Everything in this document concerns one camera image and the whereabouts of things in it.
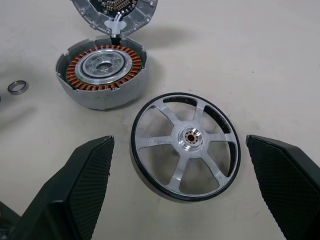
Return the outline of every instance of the wheel rim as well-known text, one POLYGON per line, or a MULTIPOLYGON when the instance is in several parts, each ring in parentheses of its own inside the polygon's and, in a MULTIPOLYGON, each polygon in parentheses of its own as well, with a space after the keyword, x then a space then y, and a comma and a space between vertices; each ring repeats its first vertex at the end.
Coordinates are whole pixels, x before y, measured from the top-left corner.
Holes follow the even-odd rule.
POLYGON ((215 105, 209 101, 188 93, 169 93, 161 95, 147 103, 137 115, 131 132, 131 149, 139 170, 144 177, 156 189, 165 193, 169 197, 183 201, 203 201, 213 198, 225 191, 236 177, 240 166, 240 144, 237 133, 229 119, 215 105), (180 102, 196 107, 195 114, 191 121, 181 121, 166 106, 166 103, 180 102), (157 108, 174 127, 170 136, 142 138, 136 134, 137 126, 145 113, 157 108), (201 124, 204 113, 207 113, 214 119, 223 133, 207 133, 201 124), (226 142, 230 146, 230 168, 225 176, 218 168, 214 159, 208 154, 209 144, 211 142, 226 142), (156 177, 146 170, 141 161, 140 150, 158 145, 172 145, 179 154, 179 161, 169 184, 161 183, 156 177), (187 163, 190 159, 201 158, 217 180, 219 187, 211 192, 203 194, 188 194, 181 192, 180 184, 185 173, 187 163))

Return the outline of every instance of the copper winding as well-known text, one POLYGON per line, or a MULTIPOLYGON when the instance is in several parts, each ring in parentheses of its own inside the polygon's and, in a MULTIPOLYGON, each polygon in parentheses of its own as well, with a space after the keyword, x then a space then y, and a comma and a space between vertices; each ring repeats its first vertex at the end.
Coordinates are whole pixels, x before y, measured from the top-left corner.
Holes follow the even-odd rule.
POLYGON ((111 89, 114 90, 116 88, 119 88, 121 84, 124 84, 128 81, 130 81, 132 78, 134 78, 141 70, 142 68, 142 62, 140 56, 133 51, 132 49, 126 47, 126 46, 121 46, 121 45, 101 45, 100 47, 95 47, 94 49, 87 50, 80 55, 76 56, 71 63, 69 64, 67 70, 66 70, 66 79, 67 82, 70 86, 72 86, 74 89, 79 89, 79 90, 84 90, 84 91, 98 91, 98 90, 105 90, 105 89, 111 89), (85 82, 80 81, 75 74, 75 69, 77 63, 87 54, 92 53, 96 50, 100 49, 117 49, 126 52, 127 54, 130 55, 132 58, 132 68, 128 72, 126 76, 124 76, 122 79, 109 83, 109 84, 104 84, 104 85, 92 85, 88 84, 85 82))

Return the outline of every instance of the white table surface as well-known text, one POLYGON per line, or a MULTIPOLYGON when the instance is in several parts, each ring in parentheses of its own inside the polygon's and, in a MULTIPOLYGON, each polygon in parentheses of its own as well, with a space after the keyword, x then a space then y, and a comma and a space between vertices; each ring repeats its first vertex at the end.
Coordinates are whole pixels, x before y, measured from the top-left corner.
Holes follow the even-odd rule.
POLYGON ((58 57, 101 35, 67 0, 0 5, 0 200, 22 215, 42 185, 89 140, 114 135, 106 198, 93 240, 283 240, 261 197, 247 134, 299 146, 320 165, 320 1, 159 0, 131 38, 149 55, 148 91, 111 111, 77 105, 55 76, 58 57), (11 96, 8 85, 28 81, 11 96), (242 148, 234 183, 181 204, 150 191, 129 156, 134 118, 169 92, 206 98, 229 116, 242 148))

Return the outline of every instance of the spoke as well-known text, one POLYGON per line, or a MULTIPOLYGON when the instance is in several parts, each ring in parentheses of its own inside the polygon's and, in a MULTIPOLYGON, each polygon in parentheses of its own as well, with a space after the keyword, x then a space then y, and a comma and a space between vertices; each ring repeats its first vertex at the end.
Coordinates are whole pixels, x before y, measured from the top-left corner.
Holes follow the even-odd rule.
POLYGON ((143 148, 149 148, 157 145, 171 144, 171 142, 172 142, 171 136, 157 136, 157 137, 150 137, 150 138, 136 137, 135 138, 135 145, 138 151, 143 148))
POLYGON ((156 101, 153 105, 156 106, 173 124, 180 122, 177 116, 165 105, 162 99, 156 101))
POLYGON ((175 168, 175 171, 171 177, 170 183, 167 185, 170 189, 175 190, 178 193, 180 192, 179 187, 180 187, 181 179, 185 173, 188 160, 189 160, 188 158, 180 157, 179 162, 175 168))
POLYGON ((209 141, 237 143, 236 136, 233 133, 212 133, 209 134, 209 141))
POLYGON ((212 159, 212 157, 207 153, 202 156, 202 159, 214 175, 215 179, 219 182, 220 187, 224 186, 229 179, 220 171, 214 159, 212 159))
POLYGON ((202 116, 204 115, 204 109, 206 107, 206 103, 204 101, 197 100, 195 113, 193 116, 194 121, 201 121, 202 116))

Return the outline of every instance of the circuit board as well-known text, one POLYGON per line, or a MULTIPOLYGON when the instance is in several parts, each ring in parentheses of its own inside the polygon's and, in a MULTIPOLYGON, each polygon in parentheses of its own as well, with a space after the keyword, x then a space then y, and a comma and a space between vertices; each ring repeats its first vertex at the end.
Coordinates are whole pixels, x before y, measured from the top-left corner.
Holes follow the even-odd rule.
POLYGON ((122 17, 131 13, 139 0, 90 0, 90 3, 99 13, 114 18, 118 13, 122 17))

